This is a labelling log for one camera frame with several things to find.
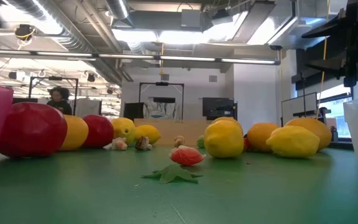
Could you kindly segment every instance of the red tomato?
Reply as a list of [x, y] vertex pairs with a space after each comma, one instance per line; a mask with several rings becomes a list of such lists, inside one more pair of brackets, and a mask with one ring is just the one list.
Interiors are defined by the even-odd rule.
[[244, 151], [248, 151], [249, 149], [249, 140], [244, 138]]
[[192, 166], [201, 162], [206, 155], [201, 155], [196, 149], [187, 146], [179, 146], [170, 154], [170, 159], [180, 165]]
[[82, 147], [104, 147], [111, 143], [114, 137], [114, 128], [107, 118], [99, 115], [87, 115], [83, 119], [89, 127], [89, 133]]
[[0, 153], [13, 158], [50, 156], [62, 146], [66, 133], [65, 118], [55, 108], [16, 103], [2, 128]]

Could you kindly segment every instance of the leaf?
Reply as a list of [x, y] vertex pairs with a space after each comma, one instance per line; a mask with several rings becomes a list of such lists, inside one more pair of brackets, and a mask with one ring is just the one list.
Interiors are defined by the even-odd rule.
[[172, 165], [167, 166], [166, 168], [164, 168], [161, 171], [156, 170], [156, 171], [153, 171], [153, 174], [143, 175], [142, 177], [145, 177], [145, 178], [159, 177], [160, 184], [167, 184], [167, 183], [175, 180], [175, 178], [177, 178], [177, 177], [179, 177], [183, 180], [198, 183], [198, 180], [196, 180], [194, 178], [202, 177], [202, 175], [192, 174], [188, 170], [181, 168], [179, 165], [172, 164]]

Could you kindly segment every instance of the woman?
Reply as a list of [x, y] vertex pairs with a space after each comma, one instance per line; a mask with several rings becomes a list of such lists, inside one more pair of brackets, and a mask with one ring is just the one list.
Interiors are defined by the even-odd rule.
[[66, 88], [62, 87], [55, 87], [49, 91], [52, 100], [49, 101], [47, 104], [52, 106], [65, 115], [73, 115], [71, 110], [71, 106], [67, 103], [68, 96], [70, 92]]

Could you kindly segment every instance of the dark hair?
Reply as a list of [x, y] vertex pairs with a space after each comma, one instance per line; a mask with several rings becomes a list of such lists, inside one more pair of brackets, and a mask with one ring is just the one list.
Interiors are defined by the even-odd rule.
[[52, 96], [52, 93], [54, 93], [55, 91], [58, 91], [61, 94], [63, 100], [68, 100], [68, 96], [70, 96], [70, 91], [68, 91], [68, 89], [57, 86], [57, 87], [49, 90], [50, 96]]

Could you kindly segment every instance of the yellow lemon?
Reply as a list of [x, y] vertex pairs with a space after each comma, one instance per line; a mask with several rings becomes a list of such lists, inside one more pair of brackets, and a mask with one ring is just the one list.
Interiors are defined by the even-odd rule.
[[316, 154], [320, 138], [306, 128], [285, 126], [277, 128], [266, 140], [274, 153], [283, 157], [306, 158]]
[[161, 134], [157, 128], [148, 124], [136, 127], [135, 141], [139, 140], [142, 136], [149, 138], [149, 144], [154, 144], [161, 138]]
[[128, 118], [116, 118], [111, 121], [114, 128], [114, 138], [126, 138], [125, 143], [130, 144], [135, 139], [135, 124]]
[[272, 152], [270, 146], [266, 145], [266, 140], [274, 130], [279, 128], [273, 123], [256, 123], [248, 130], [247, 139], [250, 146], [257, 152]]
[[300, 126], [311, 131], [320, 138], [318, 150], [322, 150], [331, 143], [332, 134], [329, 128], [322, 122], [313, 118], [295, 118], [289, 121], [285, 126]]
[[205, 129], [204, 145], [213, 157], [236, 157], [244, 149], [242, 129], [232, 121], [217, 121]]
[[236, 121], [234, 118], [232, 117], [220, 117], [220, 118], [216, 118], [215, 120], [212, 121], [212, 124], [214, 124], [215, 122], [217, 121], [232, 121], [234, 123], [236, 123], [240, 128], [241, 128], [241, 133], [242, 133], [242, 127], [241, 127], [241, 124]]
[[79, 149], [88, 137], [89, 129], [86, 122], [77, 116], [65, 115], [67, 134], [61, 151]]

